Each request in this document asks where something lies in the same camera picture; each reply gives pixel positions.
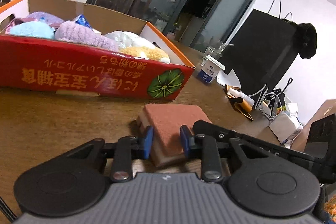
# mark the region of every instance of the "white paper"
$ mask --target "white paper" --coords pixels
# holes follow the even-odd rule
[[[224,71],[221,70],[217,75],[217,82],[222,86],[229,85],[241,89],[240,81],[234,70],[231,70],[228,75],[226,75]]]

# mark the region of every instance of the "white and blue container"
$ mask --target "white and blue container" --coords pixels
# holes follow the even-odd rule
[[[212,56],[206,56],[206,62],[198,73],[198,77],[205,83],[210,84],[218,75],[220,70],[224,70],[225,66],[214,59]]]

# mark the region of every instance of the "cardboard box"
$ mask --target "cardboard box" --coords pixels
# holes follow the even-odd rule
[[[291,149],[304,152],[311,124],[334,113],[336,113],[336,99],[326,100],[295,138]]]
[[[27,17],[37,11],[65,21],[84,14],[102,34],[134,32],[156,42],[171,63],[66,42],[1,35],[0,86],[173,100],[195,69],[149,22],[95,5],[69,0],[13,0],[0,7],[0,22],[11,15]]]

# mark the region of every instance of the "container lid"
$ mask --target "container lid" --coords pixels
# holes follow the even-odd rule
[[[225,66],[216,59],[214,59],[212,56],[207,55],[206,59],[214,63],[217,67],[221,68],[222,70],[225,70]]]

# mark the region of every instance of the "blue fabric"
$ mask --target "blue fabric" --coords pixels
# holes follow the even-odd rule
[[[24,22],[13,26],[10,35],[54,39],[54,29],[45,22]]]

